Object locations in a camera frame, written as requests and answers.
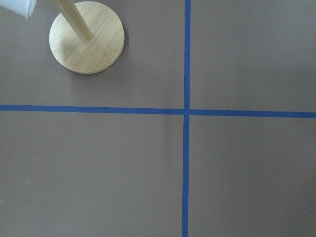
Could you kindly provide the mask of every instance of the wooden disc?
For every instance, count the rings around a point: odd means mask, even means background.
[[[93,34],[83,43],[60,13],[54,20],[49,45],[57,61],[81,74],[97,73],[111,66],[124,46],[124,30],[119,17],[109,7],[94,1],[76,3]]]

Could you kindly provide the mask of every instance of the gray surface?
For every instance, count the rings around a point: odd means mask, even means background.
[[[191,117],[191,237],[316,236],[316,120]]]
[[[191,107],[316,111],[314,0],[192,1]]]
[[[126,42],[114,65],[89,76],[53,57],[48,36],[58,10],[50,0],[39,0],[28,21],[0,8],[2,104],[183,107],[183,1],[98,2],[118,14]]]
[[[181,236],[181,116],[0,112],[1,237]]]

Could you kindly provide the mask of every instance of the wooden dowel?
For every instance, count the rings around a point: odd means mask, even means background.
[[[63,14],[64,18],[68,21],[69,25],[73,28],[82,42],[87,43],[93,35],[88,28],[83,17],[80,15],[72,0],[52,0],[59,11]]]

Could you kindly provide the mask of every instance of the wooden stand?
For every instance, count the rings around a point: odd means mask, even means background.
[[[61,11],[49,33],[50,48],[57,61],[81,74],[110,67],[124,46],[123,26],[115,12],[93,1],[52,1]]]

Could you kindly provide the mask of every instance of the blue line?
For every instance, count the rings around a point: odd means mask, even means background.
[[[182,109],[81,107],[81,106],[50,106],[50,105],[0,105],[0,111],[183,115]]]
[[[184,100],[182,164],[182,237],[189,236],[189,153],[190,153],[190,66],[191,66],[191,1],[185,1],[184,29]]]
[[[268,117],[268,118],[310,118],[315,119],[315,112],[278,112],[247,110],[190,110],[190,115],[232,116],[232,117]]]

